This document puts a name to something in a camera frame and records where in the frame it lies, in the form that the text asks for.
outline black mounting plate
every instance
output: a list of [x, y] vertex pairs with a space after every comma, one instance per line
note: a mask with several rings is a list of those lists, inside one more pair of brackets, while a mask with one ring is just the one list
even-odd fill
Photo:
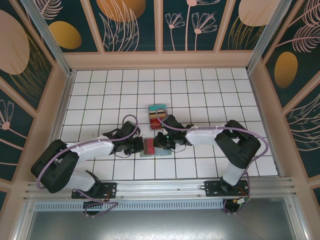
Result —
[[[117, 193], [117, 183], [116, 182], [102, 182], [99, 192], [93, 196], [91, 192], [85, 191], [84, 193], [87, 194], [89, 197], [94, 199], [106, 199], [109, 192], [109, 199], [114, 199]], [[71, 194], [72, 199], [86, 199], [85, 196], [81, 195], [77, 191], [72, 191]]]
[[240, 180], [229, 192], [225, 192], [221, 189], [221, 180], [205, 181], [203, 190], [205, 190], [205, 195], [207, 197], [241, 197], [241, 188], [246, 194], [249, 194], [248, 182], [247, 180]]

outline flower drawing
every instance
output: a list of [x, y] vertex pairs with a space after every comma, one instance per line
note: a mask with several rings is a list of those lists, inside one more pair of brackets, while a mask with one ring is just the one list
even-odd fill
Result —
[[194, 50], [197, 50], [197, 38], [199, 34], [211, 33], [217, 30], [215, 13], [204, 13], [199, 18], [199, 13], [192, 14], [192, 25], [195, 33]]
[[[3, 99], [0, 100], [0, 131], [3, 130], [3, 131], [11, 131], [13, 132], [14, 134], [26, 139], [27, 137], [26, 136], [23, 136], [22, 134], [12, 130], [10, 127], [10, 124], [11, 124], [11, 120], [12, 120], [12, 117], [13, 117], [13, 114], [14, 114], [14, 109], [15, 109], [15, 105], [11, 102], [11, 101], [8, 101], [7, 104], [5, 103], [5, 101]], [[13, 148], [16, 148], [16, 149], [19, 149], [19, 150], [23, 150], [22, 147], [20, 146], [17, 146], [11, 142], [8, 142], [2, 138], [0, 138], [0, 142], [6, 144], [6, 145], [9, 145]], [[17, 163], [7, 163], [7, 162], [0, 162], [0, 164], [2, 165], [12, 165], [12, 166], [16, 166]]]
[[172, 29], [177, 29], [177, 28], [185, 26], [185, 22], [183, 21], [183, 17], [181, 16], [181, 13], [179, 13], [179, 14], [174, 13], [174, 14], [172, 14], [172, 16], [170, 13], [167, 13], [165, 15], [165, 20], [170, 28], [172, 47], [173, 47], [173, 51], [175, 51], [176, 49], [175, 49], [175, 44], [174, 44], [174, 38], [172, 35]]
[[188, 12], [186, 14], [186, 28], [185, 28], [185, 50], [188, 51], [188, 26], [189, 26], [189, 16], [190, 8], [198, 5], [211, 5], [217, 4], [220, 0], [186, 0], [188, 4]]

